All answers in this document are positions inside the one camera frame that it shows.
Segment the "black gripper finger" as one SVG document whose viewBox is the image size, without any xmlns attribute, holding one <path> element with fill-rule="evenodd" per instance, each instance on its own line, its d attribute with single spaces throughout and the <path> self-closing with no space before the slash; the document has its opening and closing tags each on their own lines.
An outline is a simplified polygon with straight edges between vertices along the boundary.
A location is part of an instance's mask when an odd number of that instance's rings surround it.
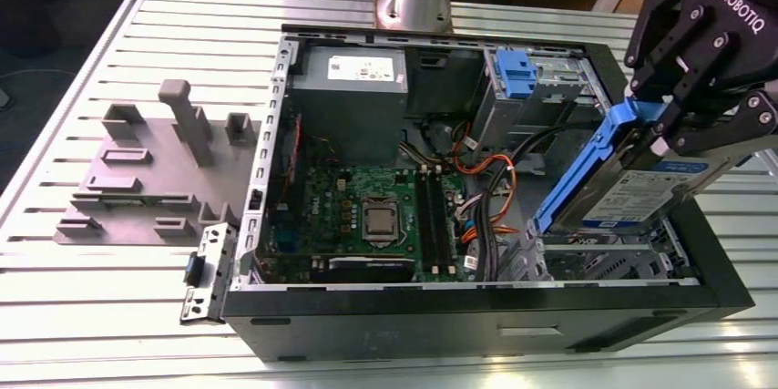
<svg viewBox="0 0 778 389">
<path fill-rule="evenodd" d="M 741 101 L 737 90 L 708 111 L 684 109 L 683 81 L 691 73 L 683 61 L 683 43 L 689 31 L 683 0 L 644 0 L 624 55 L 624 65 L 633 70 L 623 99 L 625 145 L 643 148 L 656 140 L 665 142 L 680 130 L 724 122 L 731 116 L 727 112 L 736 110 Z"/>
<path fill-rule="evenodd" d="M 724 122 L 680 130 L 665 142 L 679 156 L 741 156 L 776 148 L 776 98 L 748 92 Z"/>
</svg>

